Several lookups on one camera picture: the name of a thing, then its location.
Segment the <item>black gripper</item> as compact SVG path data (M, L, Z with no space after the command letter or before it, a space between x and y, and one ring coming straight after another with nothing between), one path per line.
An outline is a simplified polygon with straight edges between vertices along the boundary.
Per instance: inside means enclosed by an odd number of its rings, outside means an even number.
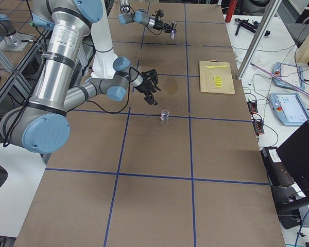
M164 16L163 10L159 9L152 15L154 17L154 25L153 29L162 31L164 30L165 33L176 33L176 30L172 28L172 23L163 23L162 17Z
M154 99L153 93L160 91L161 89L157 86L158 84L158 73L155 69L151 69L146 72L141 72L143 81L136 87L140 93L144 93L144 100L149 105L157 105L158 102Z

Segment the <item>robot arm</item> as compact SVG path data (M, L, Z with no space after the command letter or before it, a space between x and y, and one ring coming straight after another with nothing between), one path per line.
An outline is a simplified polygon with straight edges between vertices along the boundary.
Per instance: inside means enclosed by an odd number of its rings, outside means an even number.
M155 29L158 30L159 33L154 33L155 35L160 35L162 31L170 34L170 38L174 39L175 34L177 32L177 22L172 21L171 24L163 22L162 17L164 16L164 12L162 9L156 11L155 14L149 15L145 9L139 9L134 11L130 6L129 1L118 1L120 7L120 15L118 16L119 22L122 25L130 24L130 23L139 23L144 25L149 30Z
M155 70L139 72L125 57L105 59L111 75L90 78L70 87L83 38L91 36L96 47L112 49L107 13L103 1L35 1L34 22L52 31L40 78L23 105L8 112L0 123L4 145L16 145L30 152L48 154L60 149L70 135L69 110L97 95L123 100L133 87L155 105L158 91Z

